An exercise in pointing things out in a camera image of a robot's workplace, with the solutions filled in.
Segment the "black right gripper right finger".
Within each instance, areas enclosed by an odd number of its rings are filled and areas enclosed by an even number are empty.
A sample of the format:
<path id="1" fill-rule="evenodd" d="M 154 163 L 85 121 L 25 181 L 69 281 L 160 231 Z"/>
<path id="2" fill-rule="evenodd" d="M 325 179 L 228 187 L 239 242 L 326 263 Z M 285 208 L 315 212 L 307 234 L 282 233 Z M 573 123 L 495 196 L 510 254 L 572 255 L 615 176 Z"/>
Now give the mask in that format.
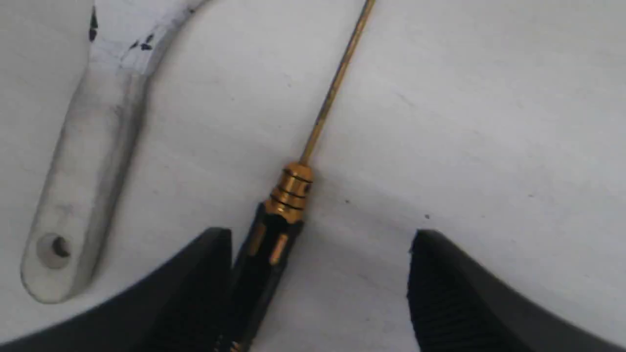
<path id="1" fill-rule="evenodd" d="M 422 352 L 623 352 L 537 305 L 434 229 L 416 231 L 407 300 Z"/>

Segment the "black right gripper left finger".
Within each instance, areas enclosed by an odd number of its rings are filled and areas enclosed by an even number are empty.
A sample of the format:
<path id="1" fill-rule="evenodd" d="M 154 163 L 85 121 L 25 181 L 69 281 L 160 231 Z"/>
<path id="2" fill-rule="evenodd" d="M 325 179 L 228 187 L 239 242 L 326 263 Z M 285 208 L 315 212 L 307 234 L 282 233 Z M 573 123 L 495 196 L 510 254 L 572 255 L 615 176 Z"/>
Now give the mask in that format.
<path id="1" fill-rule="evenodd" d="M 232 233 L 212 227 L 154 272 L 3 352 L 207 352 L 230 276 Z"/>

